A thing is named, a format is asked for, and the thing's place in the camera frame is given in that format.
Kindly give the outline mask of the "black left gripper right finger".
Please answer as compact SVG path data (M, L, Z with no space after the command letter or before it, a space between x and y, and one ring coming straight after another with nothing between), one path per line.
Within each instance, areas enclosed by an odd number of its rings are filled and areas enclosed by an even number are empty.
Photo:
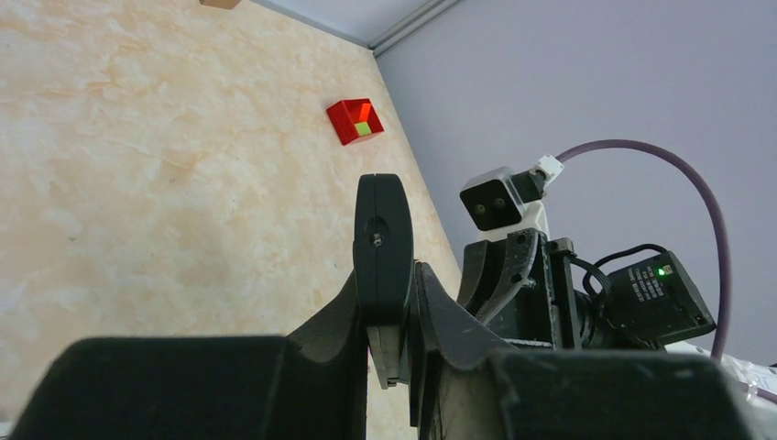
M734 380L695 355L519 349L415 266L410 422L421 439L756 439Z

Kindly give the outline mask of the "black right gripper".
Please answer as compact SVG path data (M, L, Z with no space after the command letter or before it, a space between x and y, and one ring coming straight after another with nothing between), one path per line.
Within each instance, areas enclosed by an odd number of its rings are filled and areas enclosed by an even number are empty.
M573 286L575 257L571 239L535 228L469 244L456 301L515 347L600 348L595 301Z

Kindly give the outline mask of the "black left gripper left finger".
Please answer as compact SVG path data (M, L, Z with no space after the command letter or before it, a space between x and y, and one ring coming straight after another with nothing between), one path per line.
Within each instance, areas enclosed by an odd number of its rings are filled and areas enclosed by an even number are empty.
M291 334L94 337L50 365L14 439L362 439L356 282Z

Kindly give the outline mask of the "black remote control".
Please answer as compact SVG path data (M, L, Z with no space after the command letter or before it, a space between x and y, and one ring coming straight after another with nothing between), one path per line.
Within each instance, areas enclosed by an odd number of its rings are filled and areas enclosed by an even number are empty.
M382 389L403 382L401 357L414 238L399 176L366 174L356 195L353 262L370 353Z

